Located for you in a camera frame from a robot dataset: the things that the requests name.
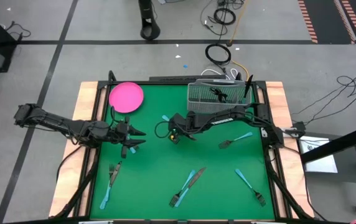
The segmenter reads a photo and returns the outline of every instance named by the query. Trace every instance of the gray utensil basket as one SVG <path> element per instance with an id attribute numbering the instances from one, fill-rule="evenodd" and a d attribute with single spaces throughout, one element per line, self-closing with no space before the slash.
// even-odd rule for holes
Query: gray utensil basket
<path id="1" fill-rule="evenodd" d="M 215 88 L 226 94 L 226 103 L 222 103 L 210 89 Z M 245 106 L 251 103 L 252 87 L 246 98 L 246 83 L 237 80 L 198 79 L 188 84 L 187 109 L 196 113 L 216 113 L 219 111 Z"/>

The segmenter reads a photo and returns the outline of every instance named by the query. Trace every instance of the knife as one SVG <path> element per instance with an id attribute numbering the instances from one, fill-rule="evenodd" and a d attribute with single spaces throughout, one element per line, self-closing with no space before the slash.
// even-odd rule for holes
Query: knife
<path id="1" fill-rule="evenodd" d="M 178 202 L 176 203 L 175 207 L 178 207 L 180 202 L 182 201 L 182 199 L 185 197 L 186 193 L 188 192 L 188 190 L 191 188 L 191 186 L 193 186 L 196 182 L 197 179 L 199 179 L 199 177 L 203 174 L 203 172 L 205 171 L 206 167 L 201 168 L 199 171 L 197 171 L 197 173 L 195 174 L 195 176 L 193 177 L 193 179 L 190 181 L 188 188 L 186 188 L 186 190 L 184 191 L 184 193 L 179 197 Z"/>
<path id="2" fill-rule="evenodd" d="M 115 180 L 116 180 L 118 171 L 120 170 L 120 167 L 121 167 L 121 162 L 122 162 L 122 161 L 120 161 L 120 162 L 117 164 L 117 166 L 116 166 L 116 168 L 115 168 L 115 171 L 113 172 L 113 174 L 112 174 L 111 177 L 110 177 L 110 183 L 109 183 L 109 186 L 110 186 L 110 187 L 114 184 L 114 182 L 115 182 Z"/>

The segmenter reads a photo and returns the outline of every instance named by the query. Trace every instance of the gray floor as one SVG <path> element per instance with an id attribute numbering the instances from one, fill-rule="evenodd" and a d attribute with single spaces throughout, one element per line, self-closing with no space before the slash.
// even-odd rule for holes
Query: gray floor
<path id="1" fill-rule="evenodd" d="M 71 0 L 0 1 L 0 23 L 11 20 L 32 31 L 32 40 L 57 40 Z M 154 5 L 162 27 L 159 39 L 214 39 L 199 22 L 208 1 Z M 212 12 L 210 6 L 205 15 Z M 79 0 L 70 25 L 70 40 L 139 40 L 136 1 Z M 309 40 L 297 1 L 250 1 L 238 39 Z M 118 80 L 147 80 L 158 75 L 198 75 L 215 68 L 204 56 L 207 45 L 64 45 L 45 98 L 44 109 L 72 117 L 79 84 L 105 80 L 109 70 Z M 13 125 L 17 106 L 36 102 L 55 45 L 18 47 L 7 73 L 0 74 L 0 201 L 26 131 Z M 291 112 L 297 112 L 339 87 L 340 75 L 356 77 L 356 45 L 235 45 L 234 60 L 244 64 L 256 80 L 282 81 Z M 224 54 L 211 51 L 213 57 Z M 351 90 L 321 115 L 343 108 Z M 294 115 L 309 120 L 326 102 Z M 307 126 L 317 133 L 345 134 L 356 129 L 356 102 L 347 110 Z M 55 188 L 55 172 L 66 140 L 60 134 L 35 131 L 4 221 L 47 218 Z M 309 178 L 312 203 L 329 220 L 356 218 L 356 185 Z"/>

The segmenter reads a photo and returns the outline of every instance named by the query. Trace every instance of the orange striped tape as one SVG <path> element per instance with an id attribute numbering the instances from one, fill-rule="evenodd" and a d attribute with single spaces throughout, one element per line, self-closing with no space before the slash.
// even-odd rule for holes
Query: orange striped tape
<path id="1" fill-rule="evenodd" d="M 304 18 L 305 24 L 307 25 L 307 30 L 309 35 L 311 36 L 311 40 L 314 43 L 317 43 L 317 36 L 314 30 L 314 26 L 312 25 L 311 19 L 309 18 L 307 7 L 304 4 L 303 0 L 298 0 L 298 5 L 301 10 L 302 17 Z"/>
<path id="2" fill-rule="evenodd" d="M 349 15 L 351 22 L 354 24 L 355 29 L 356 29 L 356 14 L 355 14 L 354 10 L 352 9 L 350 2 L 348 0 L 341 0 L 341 2 L 345 8 L 345 11 L 347 11 L 347 13 Z"/>
<path id="3" fill-rule="evenodd" d="M 342 21 L 342 23 L 344 24 L 345 29 L 347 30 L 348 35 L 349 35 L 350 38 L 351 38 L 351 44 L 354 44 L 354 43 L 355 43 L 355 39 L 354 39 L 354 37 L 352 36 L 350 27 L 348 26 L 347 21 L 345 20 L 344 15 L 343 15 L 342 11 L 340 10 L 339 5 L 337 4 L 337 2 L 336 2 L 335 0 L 333 0 L 333 1 L 334 1 L 334 5 L 335 5 L 336 9 L 338 10 L 338 12 L 339 12 L 339 14 L 340 14 L 341 21 Z"/>

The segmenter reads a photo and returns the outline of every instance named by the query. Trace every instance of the blue handle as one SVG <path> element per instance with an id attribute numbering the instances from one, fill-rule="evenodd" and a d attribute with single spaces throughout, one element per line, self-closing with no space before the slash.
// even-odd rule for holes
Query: blue handle
<path id="1" fill-rule="evenodd" d="M 239 177 L 241 177 L 242 180 L 244 180 L 246 182 L 246 184 L 248 185 L 248 187 L 250 189 L 253 189 L 253 187 L 250 185 L 250 183 L 246 180 L 245 176 L 240 172 L 239 169 L 235 169 L 235 172 L 239 175 Z"/>
<path id="2" fill-rule="evenodd" d="M 192 170 L 192 172 L 190 172 L 188 179 L 186 180 L 185 184 L 182 186 L 181 190 L 183 190 L 185 188 L 185 186 L 188 184 L 188 182 L 191 180 L 191 178 L 196 174 L 195 170 Z"/>
<path id="3" fill-rule="evenodd" d="M 135 154 L 135 152 L 136 152 L 134 147 L 131 147 L 129 150 L 131 151 L 132 154 Z"/>
<path id="4" fill-rule="evenodd" d="M 103 198 L 101 205 L 99 206 L 99 208 L 100 208 L 101 210 L 105 209 L 106 203 L 108 203 L 108 201 L 109 201 L 110 188 L 111 188 L 111 187 L 110 187 L 110 184 L 108 184 L 108 190 L 106 191 L 106 195 L 105 195 L 105 197 Z"/>
<path id="5" fill-rule="evenodd" d="M 169 119 L 166 115 L 161 116 L 161 118 L 162 118 L 164 121 L 170 121 L 170 119 Z"/>
<path id="6" fill-rule="evenodd" d="M 178 207 L 182 199 L 184 199 L 185 194 L 188 192 L 189 189 L 186 189 L 184 193 L 179 197 L 178 202 L 176 203 L 175 207 Z"/>
<path id="7" fill-rule="evenodd" d="M 247 138 L 247 137 L 250 137 L 250 136 L 252 136 L 252 135 L 253 135 L 253 133 L 252 133 L 252 132 L 249 132 L 249 133 L 247 133 L 247 134 L 245 134 L 245 135 L 240 136 L 239 138 L 236 138 L 236 139 L 233 140 L 233 141 L 237 141 L 237 140 L 239 140 L 239 139 Z"/>

